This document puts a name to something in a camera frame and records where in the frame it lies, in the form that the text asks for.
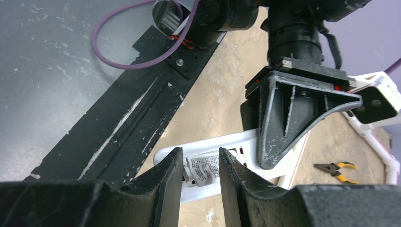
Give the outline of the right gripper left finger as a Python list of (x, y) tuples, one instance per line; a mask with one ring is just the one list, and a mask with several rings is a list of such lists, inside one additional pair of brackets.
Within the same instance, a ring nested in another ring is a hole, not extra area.
[(3, 227), (175, 227), (183, 150), (174, 148), (130, 184), (102, 181), (8, 182), (0, 185)]

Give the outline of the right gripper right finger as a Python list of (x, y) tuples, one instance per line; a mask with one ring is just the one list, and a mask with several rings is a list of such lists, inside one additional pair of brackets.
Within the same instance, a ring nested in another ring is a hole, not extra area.
[(298, 185), (285, 190), (219, 149), (219, 176), (228, 227), (398, 227), (396, 185)]

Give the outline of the white battery compartment cover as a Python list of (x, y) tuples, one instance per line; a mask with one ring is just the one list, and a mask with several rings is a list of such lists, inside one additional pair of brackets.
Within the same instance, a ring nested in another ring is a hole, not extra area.
[(219, 183), (218, 152), (192, 155), (184, 158), (183, 178), (187, 187), (204, 187)]

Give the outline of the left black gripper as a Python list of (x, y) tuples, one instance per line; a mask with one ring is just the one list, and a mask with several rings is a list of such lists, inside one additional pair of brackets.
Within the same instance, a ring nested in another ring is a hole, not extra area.
[(245, 130), (259, 129), (258, 164), (273, 169), (318, 122), (332, 113), (362, 105), (348, 92), (344, 71), (282, 57), (262, 68), (245, 86), (241, 105)]

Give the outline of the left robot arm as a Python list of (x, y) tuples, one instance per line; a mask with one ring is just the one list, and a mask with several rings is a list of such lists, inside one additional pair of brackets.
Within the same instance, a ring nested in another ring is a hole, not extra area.
[(365, 0), (201, 0), (187, 38), (208, 49), (223, 32), (249, 29), (259, 7), (268, 8), (265, 66), (246, 85), (241, 106), (245, 130), (257, 129), (257, 163), (273, 169), (319, 121), (362, 105), (350, 93), (352, 78), (341, 70), (335, 36), (324, 22), (337, 22)]

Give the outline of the white remote control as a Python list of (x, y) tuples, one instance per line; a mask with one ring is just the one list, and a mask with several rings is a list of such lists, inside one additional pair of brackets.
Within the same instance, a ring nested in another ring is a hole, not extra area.
[[(263, 170), (256, 162), (257, 130), (248, 130), (226, 136), (215, 137), (186, 144), (180, 144), (183, 158), (209, 152), (218, 152), (226, 148), (243, 166), (265, 180), (279, 178), (278, 185), (284, 189), (292, 187), (300, 159), (305, 150), (309, 134), (307, 133), (271, 170)], [(187, 187), (182, 180), (181, 203), (207, 198), (220, 194), (220, 182), (204, 187)]]

